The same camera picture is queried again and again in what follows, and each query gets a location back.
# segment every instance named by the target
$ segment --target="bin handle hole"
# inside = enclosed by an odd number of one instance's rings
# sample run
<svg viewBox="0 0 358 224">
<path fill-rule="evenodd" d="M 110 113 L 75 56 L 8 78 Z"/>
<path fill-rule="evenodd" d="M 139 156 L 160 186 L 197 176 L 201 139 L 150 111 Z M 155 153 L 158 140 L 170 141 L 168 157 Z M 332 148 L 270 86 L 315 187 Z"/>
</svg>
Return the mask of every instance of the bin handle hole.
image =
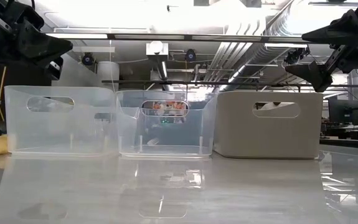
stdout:
<svg viewBox="0 0 358 224">
<path fill-rule="evenodd" d="M 180 118 L 187 115 L 189 105 L 180 100 L 147 100 L 141 105 L 141 112 L 145 116 Z"/>
<path fill-rule="evenodd" d="M 73 99 L 59 96 L 33 96 L 27 102 L 31 112 L 68 113 L 74 105 Z"/>
<path fill-rule="evenodd" d="M 295 118 L 301 109 L 293 102 L 257 102 L 252 113 L 258 118 Z"/>
</svg>

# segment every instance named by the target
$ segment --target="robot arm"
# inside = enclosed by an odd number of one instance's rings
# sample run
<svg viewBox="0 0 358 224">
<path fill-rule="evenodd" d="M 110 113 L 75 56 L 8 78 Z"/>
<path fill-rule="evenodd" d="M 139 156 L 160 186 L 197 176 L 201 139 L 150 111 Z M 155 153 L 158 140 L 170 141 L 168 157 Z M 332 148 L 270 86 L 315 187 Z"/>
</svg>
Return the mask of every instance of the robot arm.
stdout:
<svg viewBox="0 0 358 224">
<path fill-rule="evenodd" d="M 349 10 L 329 26 L 302 35 L 303 40 L 329 44 L 335 51 L 325 64 L 289 65 L 285 70 L 310 82 L 316 92 L 323 92 L 332 83 L 335 69 L 349 73 L 358 69 L 358 8 Z"/>
<path fill-rule="evenodd" d="M 51 79 L 61 73 L 62 54 L 72 49 L 67 40 L 40 32 L 43 18 L 25 4 L 0 0 L 0 63 L 21 63 L 44 68 Z"/>
</svg>

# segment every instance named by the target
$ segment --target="beige plastic bin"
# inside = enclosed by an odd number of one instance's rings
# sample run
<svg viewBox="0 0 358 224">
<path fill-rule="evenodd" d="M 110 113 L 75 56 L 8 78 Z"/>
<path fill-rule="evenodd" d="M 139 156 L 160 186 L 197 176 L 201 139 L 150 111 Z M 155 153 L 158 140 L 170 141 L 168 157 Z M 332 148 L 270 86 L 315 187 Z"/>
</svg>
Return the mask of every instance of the beige plastic bin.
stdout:
<svg viewBox="0 0 358 224">
<path fill-rule="evenodd" d="M 256 110 L 257 102 L 295 104 Z M 232 91 L 217 98 L 214 150 L 226 157 L 314 159 L 323 95 Z"/>
</svg>

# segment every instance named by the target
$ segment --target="ceiling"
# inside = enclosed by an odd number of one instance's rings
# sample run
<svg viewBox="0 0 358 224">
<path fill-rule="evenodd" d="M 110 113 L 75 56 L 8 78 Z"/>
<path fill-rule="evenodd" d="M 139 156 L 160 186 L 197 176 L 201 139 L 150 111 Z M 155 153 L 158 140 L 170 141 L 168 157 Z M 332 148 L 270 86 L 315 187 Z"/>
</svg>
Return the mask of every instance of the ceiling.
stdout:
<svg viewBox="0 0 358 224">
<path fill-rule="evenodd" d="M 31 4 L 31 0 L 19 0 Z M 168 34 L 232 34 L 260 35 L 266 23 L 285 5 L 288 0 L 262 0 L 261 9 L 246 8 L 240 0 L 210 0 L 209 6 L 194 6 L 198 0 L 35 0 L 36 11 L 44 18 L 44 32 L 121 32 L 121 33 L 168 33 Z M 342 11 L 332 11 L 336 17 Z M 313 21 L 315 17 L 302 18 L 302 12 L 296 12 L 297 21 Z M 248 24 L 246 31 L 238 26 Z M 314 28 L 313 25 L 303 29 Z M 102 52 L 92 52 L 98 61 L 113 61 L 120 64 L 120 79 L 149 80 L 150 70 L 155 64 L 146 56 L 145 41 L 109 41 L 74 40 L 74 46 L 103 47 Z M 213 64 L 215 54 L 224 43 L 216 42 L 167 42 L 170 57 L 167 68 L 194 68 L 195 64 Z M 184 63 L 184 53 L 194 49 L 197 63 Z M 331 50 L 325 45 L 310 45 L 311 55 L 301 63 L 324 62 Z M 84 52 L 70 52 L 80 61 Z M 282 66 L 286 53 L 272 61 L 277 67 L 263 70 L 260 82 L 301 82 L 299 78 L 287 75 Z M 220 74 L 222 80 L 228 80 L 231 72 Z"/>
</svg>

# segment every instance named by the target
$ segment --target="computer monitor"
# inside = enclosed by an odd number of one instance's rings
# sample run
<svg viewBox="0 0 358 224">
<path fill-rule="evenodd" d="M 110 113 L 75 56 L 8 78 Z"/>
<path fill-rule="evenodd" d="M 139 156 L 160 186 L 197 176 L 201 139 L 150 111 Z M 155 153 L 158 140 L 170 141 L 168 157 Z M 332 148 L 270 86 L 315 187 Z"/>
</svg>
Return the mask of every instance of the computer monitor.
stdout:
<svg viewBox="0 0 358 224">
<path fill-rule="evenodd" d="M 328 99 L 329 121 L 332 123 L 353 123 L 357 114 L 357 100 Z"/>
</svg>

